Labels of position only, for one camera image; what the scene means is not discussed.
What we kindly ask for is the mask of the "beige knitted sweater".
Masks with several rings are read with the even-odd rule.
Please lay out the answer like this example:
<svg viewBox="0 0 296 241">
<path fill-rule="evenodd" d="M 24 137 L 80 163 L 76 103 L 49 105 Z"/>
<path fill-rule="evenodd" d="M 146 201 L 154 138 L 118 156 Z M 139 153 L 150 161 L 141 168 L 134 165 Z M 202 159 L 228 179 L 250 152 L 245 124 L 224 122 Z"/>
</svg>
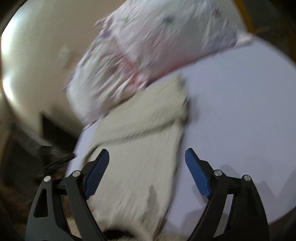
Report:
<svg viewBox="0 0 296 241">
<path fill-rule="evenodd" d="M 109 152 L 109 165 L 88 200 L 100 227 L 154 239 L 173 197 L 187 115 L 187 90 L 176 75 L 136 93 L 98 122 L 85 161 Z"/>
</svg>

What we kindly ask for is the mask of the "lavender bed sheet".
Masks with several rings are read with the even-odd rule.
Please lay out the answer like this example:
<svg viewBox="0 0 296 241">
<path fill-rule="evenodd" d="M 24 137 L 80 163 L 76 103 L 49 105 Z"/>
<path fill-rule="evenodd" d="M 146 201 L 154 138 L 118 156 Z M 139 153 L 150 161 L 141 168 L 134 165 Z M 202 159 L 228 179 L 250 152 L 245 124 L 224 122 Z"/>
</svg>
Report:
<svg viewBox="0 0 296 241">
<path fill-rule="evenodd" d="M 267 220 L 295 207 L 295 64 L 263 40 L 180 69 L 189 89 L 182 149 L 250 175 Z"/>
</svg>

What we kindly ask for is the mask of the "pink floral pillow left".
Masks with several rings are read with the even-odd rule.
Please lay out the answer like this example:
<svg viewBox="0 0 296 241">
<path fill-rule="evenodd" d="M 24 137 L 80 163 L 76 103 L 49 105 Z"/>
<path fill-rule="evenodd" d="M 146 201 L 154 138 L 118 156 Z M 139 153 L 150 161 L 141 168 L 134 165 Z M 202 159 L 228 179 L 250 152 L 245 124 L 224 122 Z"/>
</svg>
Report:
<svg viewBox="0 0 296 241">
<path fill-rule="evenodd" d="M 66 97 L 87 128 L 147 83 L 148 77 L 128 61 L 112 37 L 97 36 L 70 74 Z"/>
</svg>

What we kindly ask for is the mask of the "pink floral pillow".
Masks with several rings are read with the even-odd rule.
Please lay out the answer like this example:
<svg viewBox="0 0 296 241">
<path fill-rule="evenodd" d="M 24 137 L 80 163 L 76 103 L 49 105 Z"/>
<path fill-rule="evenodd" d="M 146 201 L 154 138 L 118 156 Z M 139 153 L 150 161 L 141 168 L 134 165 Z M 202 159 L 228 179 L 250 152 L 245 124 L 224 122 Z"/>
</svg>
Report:
<svg viewBox="0 0 296 241">
<path fill-rule="evenodd" d="M 66 97 L 87 128 L 147 83 L 148 77 L 128 61 L 112 37 L 97 36 L 70 74 Z"/>
<path fill-rule="evenodd" d="M 125 1 L 99 24 L 133 71 L 148 80 L 252 39 L 217 1 Z"/>
</svg>

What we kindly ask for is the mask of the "pink floral pillow right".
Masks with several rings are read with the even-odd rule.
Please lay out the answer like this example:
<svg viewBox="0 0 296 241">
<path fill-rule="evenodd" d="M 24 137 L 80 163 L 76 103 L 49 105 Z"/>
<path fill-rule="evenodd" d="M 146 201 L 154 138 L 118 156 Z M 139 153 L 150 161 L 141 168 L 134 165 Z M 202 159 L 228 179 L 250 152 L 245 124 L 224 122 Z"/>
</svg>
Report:
<svg viewBox="0 0 296 241">
<path fill-rule="evenodd" d="M 125 1 L 99 24 L 133 71 L 148 80 L 252 39 L 217 1 Z"/>
</svg>

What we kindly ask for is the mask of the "white wall switch plate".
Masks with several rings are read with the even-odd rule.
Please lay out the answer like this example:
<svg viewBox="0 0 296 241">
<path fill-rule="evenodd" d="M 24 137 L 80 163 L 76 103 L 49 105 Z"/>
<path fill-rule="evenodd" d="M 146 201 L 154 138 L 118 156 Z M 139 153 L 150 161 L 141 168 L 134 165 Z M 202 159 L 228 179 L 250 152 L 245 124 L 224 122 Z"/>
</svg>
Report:
<svg viewBox="0 0 296 241">
<path fill-rule="evenodd" d="M 56 57 L 56 61 L 55 61 L 56 65 L 61 69 L 65 69 L 70 62 L 71 55 L 72 55 L 71 49 L 67 45 L 64 45 L 60 49 L 60 52 Z"/>
</svg>

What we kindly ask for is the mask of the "wooden bed frame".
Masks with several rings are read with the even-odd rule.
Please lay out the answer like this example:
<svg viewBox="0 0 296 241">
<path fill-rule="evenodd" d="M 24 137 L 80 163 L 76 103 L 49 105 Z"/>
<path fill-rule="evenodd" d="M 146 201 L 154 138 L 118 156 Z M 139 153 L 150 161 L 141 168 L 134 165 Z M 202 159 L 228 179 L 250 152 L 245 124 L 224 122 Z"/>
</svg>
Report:
<svg viewBox="0 0 296 241">
<path fill-rule="evenodd" d="M 265 40 L 295 37 L 295 23 L 273 1 L 234 1 L 247 29 Z"/>
</svg>

